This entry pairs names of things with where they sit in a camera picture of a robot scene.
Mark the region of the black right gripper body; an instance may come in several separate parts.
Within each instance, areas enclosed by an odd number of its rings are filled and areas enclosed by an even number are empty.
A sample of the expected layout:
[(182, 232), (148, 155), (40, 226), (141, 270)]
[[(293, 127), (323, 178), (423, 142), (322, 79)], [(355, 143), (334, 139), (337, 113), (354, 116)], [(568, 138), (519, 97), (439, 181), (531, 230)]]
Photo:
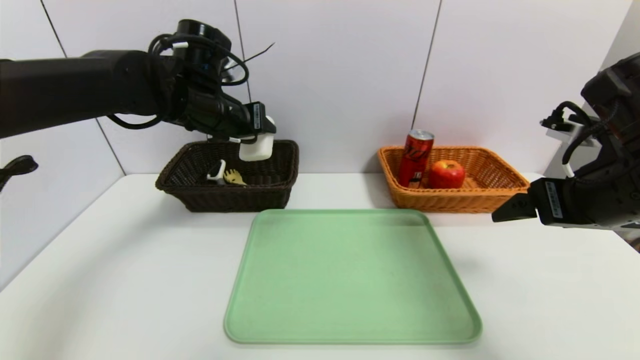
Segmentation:
[(542, 177), (530, 183), (527, 194), (537, 211), (537, 218), (545, 226), (567, 229), (611, 230), (580, 218), (569, 208), (563, 196), (565, 180)]

